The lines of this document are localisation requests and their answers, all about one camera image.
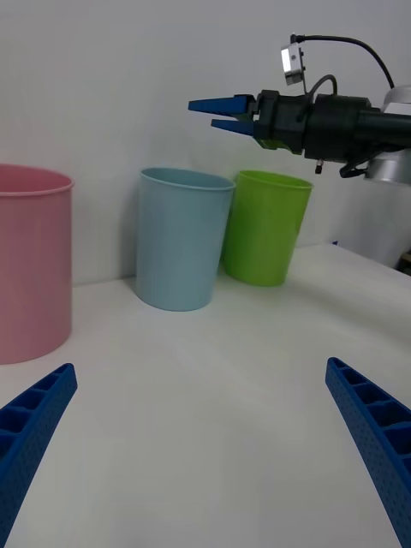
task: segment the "blue plastic finger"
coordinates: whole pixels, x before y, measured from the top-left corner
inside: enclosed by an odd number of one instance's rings
[[[237,134],[253,136],[253,123],[252,122],[235,122],[234,120],[211,120],[211,125],[214,128],[225,129],[226,131],[233,131]]]
[[[337,358],[325,382],[402,548],[411,548],[411,411]]]
[[[0,409],[0,548],[76,390],[74,368],[67,363]]]
[[[188,110],[207,112],[219,116],[237,116],[247,114],[249,95],[235,95],[234,97],[222,97],[215,99],[200,99],[190,101]]]

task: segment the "light blue cup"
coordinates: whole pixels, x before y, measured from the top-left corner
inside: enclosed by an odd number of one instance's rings
[[[164,310],[207,305],[234,183],[197,171],[141,172],[136,292]]]

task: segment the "cup rim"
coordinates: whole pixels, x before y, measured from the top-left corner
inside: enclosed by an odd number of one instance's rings
[[[39,168],[32,165],[19,165],[19,164],[0,164],[0,176],[2,175],[2,170],[12,170],[15,174],[20,176],[26,175],[27,178],[33,173],[36,173],[39,176],[44,176],[45,179],[48,179],[49,182],[53,183],[49,185],[48,188],[43,189],[33,189],[33,190],[2,190],[0,184],[0,197],[2,198],[24,198],[27,196],[45,196],[47,194],[57,194],[60,192],[66,192],[74,186],[74,181],[69,177],[60,173],[59,171],[48,170],[45,168]]]
[[[238,178],[239,176],[245,177],[249,181],[260,182],[261,184],[265,184],[270,187],[282,187],[287,188],[288,190],[313,189],[313,184],[309,181],[304,181],[304,179],[300,179],[299,177],[293,177],[290,175],[285,175],[283,173],[276,173],[275,171],[244,170],[240,171],[236,178]],[[283,181],[269,181],[268,178],[264,179],[264,176],[282,177]]]
[[[198,185],[187,185],[180,182],[173,182],[168,181],[167,177],[161,176],[161,172],[168,172],[173,173],[174,175],[178,176],[178,174],[192,174],[194,176],[200,176],[204,179],[209,179],[210,181],[214,181],[216,184],[214,186],[203,186],[201,184]],[[229,192],[233,190],[235,187],[235,184],[230,181],[229,179],[226,179],[225,177],[221,177],[218,175],[213,175],[211,173],[205,173],[204,171],[195,171],[195,170],[183,170],[178,168],[165,168],[165,167],[157,167],[157,168],[145,168],[141,171],[141,174],[146,177],[147,179],[150,179],[155,182],[159,182],[160,184],[164,184],[170,187],[178,187],[178,188],[188,188],[191,190],[205,190],[208,192]]]

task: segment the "white wall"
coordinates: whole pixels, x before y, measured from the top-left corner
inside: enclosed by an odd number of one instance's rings
[[[397,83],[411,82],[410,17],[409,0],[3,0],[0,161],[54,168],[76,180],[77,283],[132,273],[139,171],[154,164],[303,176],[315,191],[300,244],[337,237],[368,253],[360,229],[375,243],[388,224],[391,237],[395,228],[401,245],[411,246],[408,189],[375,204],[370,183],[341,181],[336,166],[315,177],[313,162],[260,150],[187,111],[194,98],[289,92],[279,49],[291,32],[364,39]],[[382,103],[387,85],[366,52],[319,44],[305,51],[309,84],[333,72],[340,93]]]

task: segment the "robotic arm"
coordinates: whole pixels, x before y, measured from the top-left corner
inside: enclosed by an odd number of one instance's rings
[[[377,59],[389,80],[391,90],[382,110],[373,108],[367,98],[337,94],[332,74],[321,78],[307,92],[300,42],[327,39],[354,43]],[[394,87],[390,73],[374,50],[359,40],[341,37],[291,36],[282,49],[283,69],[289,85],[302,82],[304,94],[297,97],[263,90],[257,98],[235,95],[191,101],[190,110],[234,120],[212,120],[215,128],[253,137],[263,148],[285,148],[293,154],[317,160],[316,173],[324,161],[343,163],[341,177],[366,175],[367,178],[411,184],[411,86]],[[314,93],[326,81],[333,85],[331,95]]]

